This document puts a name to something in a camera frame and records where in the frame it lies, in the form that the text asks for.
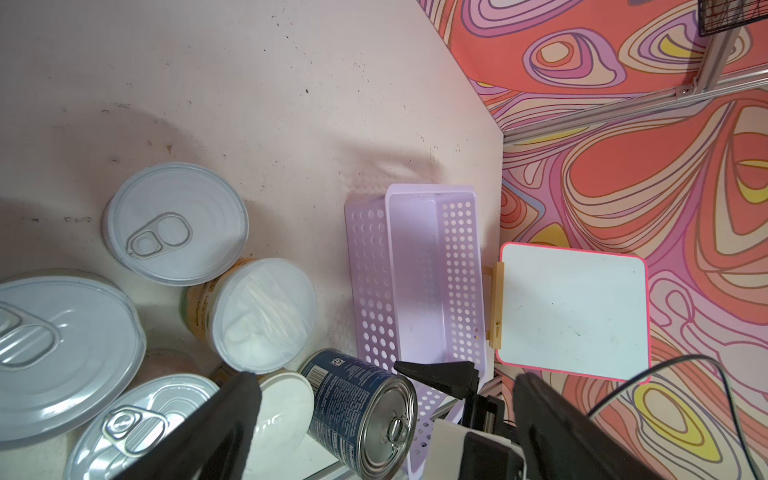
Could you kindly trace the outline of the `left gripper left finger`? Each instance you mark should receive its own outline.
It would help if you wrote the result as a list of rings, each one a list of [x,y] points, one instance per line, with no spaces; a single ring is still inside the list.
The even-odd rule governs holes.
[[[240,479],[261,401],[258,377],[253,373],[239,373],[118,477]]]

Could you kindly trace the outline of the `large blue label can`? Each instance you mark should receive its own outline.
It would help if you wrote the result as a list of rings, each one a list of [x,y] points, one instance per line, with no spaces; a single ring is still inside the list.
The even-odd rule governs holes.
[[[309,436],[360,478],[393,478],[418,420],[412,382],[334,349],[316,352],[300,374],[314,396]]]

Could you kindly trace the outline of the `orange label pull-tab can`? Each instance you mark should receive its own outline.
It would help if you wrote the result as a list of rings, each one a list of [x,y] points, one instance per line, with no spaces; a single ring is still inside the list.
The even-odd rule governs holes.
[[[102,238],[113,257],[159,284],[208,282],[234,265],[249,236],[249,216],[235,189],[190,163],[145,168],[107,203]]]

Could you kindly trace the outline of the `wooden board stand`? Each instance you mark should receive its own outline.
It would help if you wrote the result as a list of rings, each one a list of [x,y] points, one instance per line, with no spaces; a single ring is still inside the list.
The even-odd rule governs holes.
[[[489,281],[487,339],[492,349],[499,350],[502,344],[505,265],[502,262],[496,262],[493,266],[484,265],[482,270],[484,278]]]

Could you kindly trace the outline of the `purple plastic perforated basket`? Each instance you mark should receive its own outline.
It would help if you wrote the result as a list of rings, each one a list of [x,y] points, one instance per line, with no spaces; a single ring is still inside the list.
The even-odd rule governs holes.
[[[469,186],[393,184],[344,208],[358,355],[393,370],[487,367],[481,232]]]

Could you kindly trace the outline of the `can with white plastic lid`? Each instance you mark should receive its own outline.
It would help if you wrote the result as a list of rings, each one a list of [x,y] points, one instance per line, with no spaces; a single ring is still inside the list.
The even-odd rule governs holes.
[[[307,274],[281,258],[241,259],[221,276],[183,289],[189,331],[238,372],[268,374],[304,349],[317,321]]]

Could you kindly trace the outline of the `orange can plastic lid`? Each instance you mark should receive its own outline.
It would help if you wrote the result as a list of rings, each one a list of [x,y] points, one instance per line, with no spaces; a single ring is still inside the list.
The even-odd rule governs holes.
[[[304,376],[286,369],[260,375],[258,380],[261,404],[243,477],[277,479],[308,431],[314,393]]]

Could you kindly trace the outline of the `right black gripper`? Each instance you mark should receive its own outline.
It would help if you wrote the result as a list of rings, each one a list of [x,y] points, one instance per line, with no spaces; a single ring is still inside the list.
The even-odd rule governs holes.
[[[455,424],[436,419],[425,479],[524,479],[517,430],[505,422],[505,403],[479,393],[479,372],[470,361],[418,364],[397,361],[395,370],[463,402]]]

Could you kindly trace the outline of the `white board pink frame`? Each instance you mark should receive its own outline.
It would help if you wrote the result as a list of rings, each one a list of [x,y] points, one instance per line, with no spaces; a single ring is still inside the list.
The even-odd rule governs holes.
[[[646,262],[508,242],[499,363],[625,381],[651,365]]]

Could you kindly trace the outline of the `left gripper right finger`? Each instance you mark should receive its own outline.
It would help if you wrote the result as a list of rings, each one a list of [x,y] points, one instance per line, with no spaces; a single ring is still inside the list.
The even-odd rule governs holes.
[[[517,376],[512,396],[527,478],[659,477],[537,375]]]

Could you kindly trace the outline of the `silver pull-tab can front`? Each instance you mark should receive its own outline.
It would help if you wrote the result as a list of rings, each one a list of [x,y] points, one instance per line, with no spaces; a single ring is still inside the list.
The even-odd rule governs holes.
[[[219,387],[196,374],[145,382],[97,415],[73,447],[66,479],[114,479],[210,400]]]

